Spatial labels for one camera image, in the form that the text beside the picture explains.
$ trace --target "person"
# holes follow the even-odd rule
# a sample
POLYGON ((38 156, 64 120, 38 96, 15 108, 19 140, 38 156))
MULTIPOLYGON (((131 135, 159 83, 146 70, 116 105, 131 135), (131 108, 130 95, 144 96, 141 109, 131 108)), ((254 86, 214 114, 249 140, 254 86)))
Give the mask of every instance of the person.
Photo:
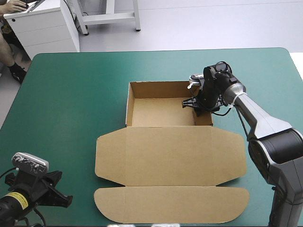
MULTIPOLYGON (((0 0, 0 17, 5 13, 22 12, 26 10, 26 4, 20 0, 0 0)), ((9 68, 12 77, 20 84, 23 82, 26 72, 15 63, 12 50, 0 32, 0 62, 9 68)))

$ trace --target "black robot arm segment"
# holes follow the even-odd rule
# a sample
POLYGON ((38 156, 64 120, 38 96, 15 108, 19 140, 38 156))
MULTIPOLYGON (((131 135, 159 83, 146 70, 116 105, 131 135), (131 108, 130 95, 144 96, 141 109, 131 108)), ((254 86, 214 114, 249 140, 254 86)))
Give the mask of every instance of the black robot arm segment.
POLYGON ((269 226, 297 227, 303 207, 302 134, 289 123, 269 115, 249 98, 245 86, 225 62, 205 67, 203 76, 192 76, 188 88, 191 86, 200 86, 199 92, 183 101, 183 107, 193 107, 197 113, 213 113, 222 103, 234 106, 239 117, 244 117, 250 126, 247 133, 250 157, 275 190, 269 226))

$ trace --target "green table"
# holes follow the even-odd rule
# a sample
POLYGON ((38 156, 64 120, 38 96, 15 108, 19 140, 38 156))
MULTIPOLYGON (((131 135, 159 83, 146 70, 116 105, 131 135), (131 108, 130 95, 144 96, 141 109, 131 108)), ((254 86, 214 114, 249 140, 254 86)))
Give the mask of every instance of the green table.
MULTIPOLYGON (((96 139, 125 126, 128 83, 187 80, 218 61, 230 63, 249 96, 266 111, 303 131, 303 83, 285 49, 40 54, 0 130, 0 172, 11 168, 16 152, 42 157, 51 171, 63 171, 58 189, 74 196, 68 209, 40 209, 49 225, 112 223, 93 200, 96 189, 117 186, 95 175, 96 139)), ((244 136, 235 110, 226 117, 214 116, 214 125, 244 136)), ((268 223, 273 191, 248 155, 247 163, 244 177, 224 185, 248 189, 249 205, 240 217, 222 226, 268 223)), ((1 182, 0 196, 7 188, 1 182)))

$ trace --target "white floor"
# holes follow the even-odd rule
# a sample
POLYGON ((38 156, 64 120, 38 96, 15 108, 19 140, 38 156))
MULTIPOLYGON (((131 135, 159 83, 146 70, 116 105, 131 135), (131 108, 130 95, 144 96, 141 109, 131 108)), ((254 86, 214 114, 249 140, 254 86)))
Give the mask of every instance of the white floor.
MULTIPOLYGON (((90 15, 102 0, 82 0, 90 15)), ((116 0, 116 12, 133 8, 116 0)), ((90 26, 81 51, 154 51, 284 47, 303 76, 303 0, 139 0, 141 32, 134 23, 90 26)), ((19 85, 8 69, 0 77, 0 127, 19 85)))

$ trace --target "open cardboard box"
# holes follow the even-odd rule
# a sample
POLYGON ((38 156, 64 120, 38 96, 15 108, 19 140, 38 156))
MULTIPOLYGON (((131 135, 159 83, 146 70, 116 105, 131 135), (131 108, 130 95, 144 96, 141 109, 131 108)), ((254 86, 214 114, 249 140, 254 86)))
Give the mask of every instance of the open cardboard box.
POLYGON ((246 173, 244 140, 182 108, 188 81, 132 82, 126 128, 97 140, 98 209, 120 223, 222 223, 246 208, 243 188, 216 186, 246 173))

